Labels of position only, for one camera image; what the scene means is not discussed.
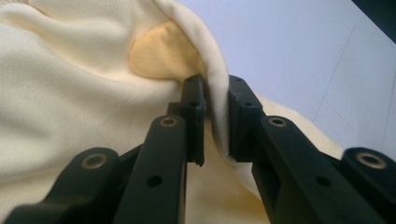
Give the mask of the cream yellow baby romper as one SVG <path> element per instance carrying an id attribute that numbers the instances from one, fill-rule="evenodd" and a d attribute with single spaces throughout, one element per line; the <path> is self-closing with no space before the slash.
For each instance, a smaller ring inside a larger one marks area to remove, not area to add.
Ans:
<path id="1" fill-rule="evenodd" d="M 0 0 L 0 224 L 37 203 L 78 153 L 142 143 L 202 74 L 205 164 L 188 169 L 186 224 L 269 224 L 250 165 L 229 156 L 228 71 L 177 0 Z"/>

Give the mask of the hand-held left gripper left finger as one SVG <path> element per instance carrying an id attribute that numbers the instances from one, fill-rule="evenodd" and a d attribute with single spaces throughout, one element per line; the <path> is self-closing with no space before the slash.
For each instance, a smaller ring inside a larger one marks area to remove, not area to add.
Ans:
<path id="1" fill-rule="evenodd" d="M 201 75 L 188 77 L 183 81 L 179 113 L 186 122 L 188 162 L 199 166 L 205 163 L 205 85 Z"/>

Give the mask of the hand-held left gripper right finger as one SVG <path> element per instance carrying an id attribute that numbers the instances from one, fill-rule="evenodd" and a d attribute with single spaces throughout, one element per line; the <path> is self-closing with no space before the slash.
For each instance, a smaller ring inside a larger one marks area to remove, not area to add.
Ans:
<path id="1" fill-rule="evenodd" d="M 244 79 L 229 76 L 229 155 L 237 162 L 252 162 L 255 137 L 263 116 L 262 104 Z"/>

